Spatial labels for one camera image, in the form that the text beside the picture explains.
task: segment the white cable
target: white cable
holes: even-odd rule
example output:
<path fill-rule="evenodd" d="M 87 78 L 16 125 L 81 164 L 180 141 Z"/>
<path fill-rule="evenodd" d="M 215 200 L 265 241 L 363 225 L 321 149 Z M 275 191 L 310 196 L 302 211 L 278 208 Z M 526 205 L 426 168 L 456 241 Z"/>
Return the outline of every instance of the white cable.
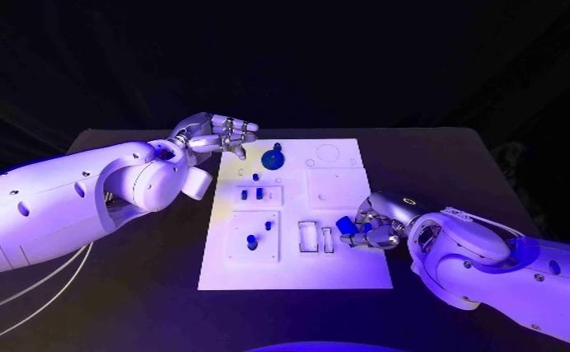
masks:
<path fill-rule="evenodd" d="M 36 282 L 28 289 L 25 289 L 22 292 L 16 293 L 12 297 L 6 298 L 3 301 L 0 301 L 0 305 L 5 305 L 9 303 L 15 298 L 19 298 L 23 294 L 26 294 L 30 290 L 33 290 L 78 258 L 81 255 L 81 252 L 85 250 L 87 245 L 76 251 L 74 257 L 62 264 L 62 266 L 39 281 Z"/>
<path fill-rule="evenodd" d="M 81 269 L 84 268 L 87 257 L 89 256 L 89 252 L 91 251 L 92 251 L 92 243 L 89 244 L 89 247 L 87 249 L 87 253 L 85 253 L 85 256 L 84 256 L 84 260 L 79 263 L 79 267 L 78 267 L 78 269 L 75 271 L 75 274 L 72 275 L 68 283 L 65 284 L 65 287 L 59 290 L 58 294 L 51 298 L 51 301 L 13 327 L 9 327 L 0 333 L 0 336 L 3 336 L 9 331 L 15 330 L 22 324 L 25 324 L 45 310 L 45 308 L 53 303 L 55 299 L 59 297 L 59 295 L 62 294 L 65 289 L 68 289 L 68 286 L 72 284 L 72 281 L 75 280 L 75 277 L 78 276 L 78 273 L 79 273 Z"/>

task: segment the robotic hand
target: robotic hand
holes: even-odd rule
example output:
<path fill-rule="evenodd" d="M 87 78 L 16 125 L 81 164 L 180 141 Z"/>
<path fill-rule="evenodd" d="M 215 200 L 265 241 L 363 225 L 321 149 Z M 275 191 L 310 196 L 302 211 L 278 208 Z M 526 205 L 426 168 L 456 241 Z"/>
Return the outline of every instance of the robotic hand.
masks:
<path fill-rule="evenodd" d="M 389 192 L 373 193 L 356 215 L 361 232 L 341 240 L 392 249 L 408 238 L 412 271 L 448 304 L 472 310 L 485 303 L 524 327 L 570 342 L 569 245 L 526 237 L 455 208 L 432 212 Z M 504 240 L 490 227 L 514 238 Z"/>
<path fill-rule="evenodd" d="M 202 199 L 212 152 L 246 158 L 256 124 L 199 113 L 167 139 L 130 142 L 30 164 L 0 175 L 0 271 L 79 249 L 180 192 Z"/>

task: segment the dark curtain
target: dark curtain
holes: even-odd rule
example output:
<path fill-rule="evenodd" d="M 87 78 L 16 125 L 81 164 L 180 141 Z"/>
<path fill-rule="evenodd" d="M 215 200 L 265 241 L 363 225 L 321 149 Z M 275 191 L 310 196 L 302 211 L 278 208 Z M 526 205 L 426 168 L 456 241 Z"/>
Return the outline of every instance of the dark curtain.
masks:
<path fill-rule="evenodd" d="M 169 129 L 203 110 L 266 128 L 469 126 L 511 174 L 564 136 L 569 0 L 2 4 L 2 168 L 84 129 Z"/>

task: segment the white robotic arm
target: white robotic arm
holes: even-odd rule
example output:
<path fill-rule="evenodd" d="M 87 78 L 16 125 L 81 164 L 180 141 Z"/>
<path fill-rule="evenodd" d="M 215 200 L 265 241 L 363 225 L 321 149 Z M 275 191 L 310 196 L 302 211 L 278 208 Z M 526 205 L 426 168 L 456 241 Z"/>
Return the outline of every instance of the white robotic arm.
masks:
<path fill-rule="evenodd" d="M 180 192 L 202 199 L 212 176 L 195 165 L 212 151 L 242 159 L 256 124 L 199 113 L 170 137 L 130 142 L 20 167 L 0 176 L 0 271 L 79 249 Z"/>
<path fill-rule="evenodd" d="M 389 192 L 373 193 L 356 215 L 361 232 L 341 240 L 390 249 L 408 238 L 412 270 L 448 304 L 472 310 L 485 303 L 520 325 L 570 342 L 569 245 L 526 237 L 455 208 L 431 212 Z M 514 238 L 504 240 L 491 228 Z"/>

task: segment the dark table surface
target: dark table surface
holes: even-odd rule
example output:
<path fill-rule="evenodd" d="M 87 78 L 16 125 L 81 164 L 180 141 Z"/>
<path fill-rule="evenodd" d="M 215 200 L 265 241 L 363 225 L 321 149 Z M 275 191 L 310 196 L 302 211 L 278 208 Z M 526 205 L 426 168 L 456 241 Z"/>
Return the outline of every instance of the dark table surface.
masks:
<path fill-rule="evenodd" d="M 164 138 L 167 133 L 91 129 L 78 136 L 71 153 Z M 539 236 L 472 130 L 268 129 L 261 138 L 357 138 L 372 190 L 405 192 L 441 208 L 454 206 Z M 200 166 L 213 180 L 219 164 L 220 154 L 215 154 Z M 0 338 L 2 350 L 243 351 L 304 340 L 422 351 L 570 349 L 488 306 L 471 312 L 448 306 L 410 271 L 405 244 L 386 254 L 390 290 L 199 291 L 213 197 L 215 182 L 202 201 L 180 195 L 161 212 L 137 218 L 95 242 L 74 284 L 45 311 Z M 2 273 L 2 298 L 64 261 Z M 2 306 L 3 328 L 43 305 L 75 268 L 71 265 Z"/>

